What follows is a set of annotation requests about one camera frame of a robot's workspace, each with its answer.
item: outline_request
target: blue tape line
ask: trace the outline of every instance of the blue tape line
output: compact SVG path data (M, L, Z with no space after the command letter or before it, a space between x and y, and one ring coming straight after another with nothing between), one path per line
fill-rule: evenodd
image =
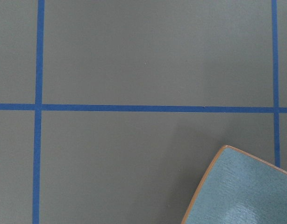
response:
M287 113L287 107L280 107L279 113Z
M34 111L35 108L35 104L0 104L0 111ZM274 113L274 107L42 104L42 111ZM279 113L287 113L287 107L279 107Z
M43 93L43 34L45 1L38 0L36 36L36 98L33 160L32 224L39 224L40 217L40 164L42 130L42 93Z
M151 105L60 105L60 104L43 104L42 110L43 111L114 111L114 112L273 113L273 107L151 106Z
M34 111L34 104L0 104L0 111Z
M274 159L280 167L280 109L279 109L279 54L277 0L271 1L273 30L273 108L274 108Z

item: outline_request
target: light blue tray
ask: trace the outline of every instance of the light blue tray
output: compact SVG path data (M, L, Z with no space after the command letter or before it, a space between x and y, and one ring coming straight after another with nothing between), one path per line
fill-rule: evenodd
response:
M224 146L203 176L182 224L287 224L287 172Z

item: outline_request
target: gray surface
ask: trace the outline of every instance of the gray surface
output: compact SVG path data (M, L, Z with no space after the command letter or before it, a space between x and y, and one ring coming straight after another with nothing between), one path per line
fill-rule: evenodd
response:
M0 0L0 103L34 103L35 0Z
M270 0L46 1L43 102L272 106Z
M281 168L287 171L287 114L280 115L280 148Z
M41 224L175 224L231 144L273 162L272 114L43 112Z
M31 224L33 119L0 111L0 224Z
M287 0L278 1L280 106L287 107Z

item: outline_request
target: brown edge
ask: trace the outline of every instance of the brown edge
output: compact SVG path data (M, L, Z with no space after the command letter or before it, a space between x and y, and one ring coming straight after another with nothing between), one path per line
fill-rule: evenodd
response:
M194 205L194 202L195 202L195 200L196 200L196 198L197 198L197 196L198 196L198 194L199 194L199 192L200 192L200 190L201 190L201 188L202 188L202 186L203 186L205 180L207 179L207 177L208 177L210 171L212 170L212 167L213 167L214 164L216 163L217 159L219 158L219 156L222 154L222 152L223 152L226 148L231 148L231 149L233 149L233 150L235 150L235 151L237 151L237 152L240 152L240 153L242 153L242 154L245 154L245 155L247 155L247 156L250 156L251 158L256 159L256 160L258 160L258 161L260 161L260 162L262 162L262 163L264 163L264 164L266 164L266 165L268 165L268 166L270 166L270 167L272 167L272 168L274 168L274 169L276 169L276 170L278 170L278 171L280 171L280 172L282 172L282 173L284 173L284 174L287 175L287 171L285 171L285 170L283 170L283 169L280 169L280 168L276 167L275 165L273 165L273 164L271 164L271 163L268 163L268 162L266 162L266 161L264 161L264 160L262 160L262 159L260 159L260 158L258 158L258 157L256 157L256 156L251 155L251 154L249 154L249 153L247 153L247 152L244 152L244 151L242 151L242 150L240 150L240 149L238 149L238 148L225 145L225 146L223 146L223 147L221 147L221 148L219 149L219 151L217 152L217 154L215 155L215 157L214 157L213 160L211 161L210 165L208 166L208 168L207 168L207 170L206 170L204 176L202 177L202 179L201 179L201 181L200 181L200 183L199 183L197 189L195 190L194 196L193 196L193 198L192 198L191 201L190 201L190 204L189 204L189 206L188 206L188 208L187 208L187 210L186 210L186 213L185 213L185 215L184 215L184 217L183 217L183 220L182 220L181 224L186 224L186 221L187 221L187 218L188 218L188 216L189 216L189 213L190 213L190 211L192 210L192 207L193 207L193 205Z

